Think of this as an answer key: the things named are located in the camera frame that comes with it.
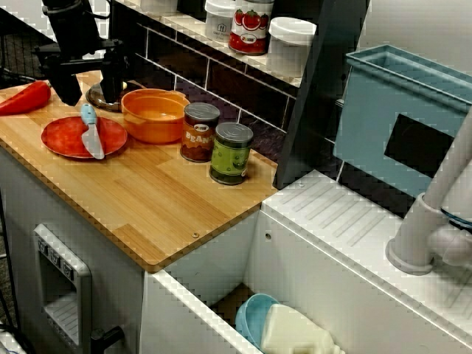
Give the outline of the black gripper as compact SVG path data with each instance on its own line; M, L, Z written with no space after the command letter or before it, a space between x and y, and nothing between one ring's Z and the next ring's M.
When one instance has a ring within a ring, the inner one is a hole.
M123 42L100 36L95 21L100 16L90 7L43 7L42 11L56 42L37 47L33 53L60 100L76 106L82 91L74 72L100 69L104 100L114 103L122 91L125 71Z

